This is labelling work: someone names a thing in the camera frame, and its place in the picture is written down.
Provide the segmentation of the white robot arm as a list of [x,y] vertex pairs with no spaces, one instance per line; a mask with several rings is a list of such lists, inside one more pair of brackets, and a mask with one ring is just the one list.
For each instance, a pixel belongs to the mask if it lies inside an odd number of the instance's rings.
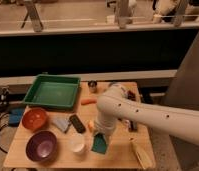
[[122,84],[110,85],[98,98],[95,130],[111,136],[118,118],[141,123],[199,146],[199,111],[131,101]]

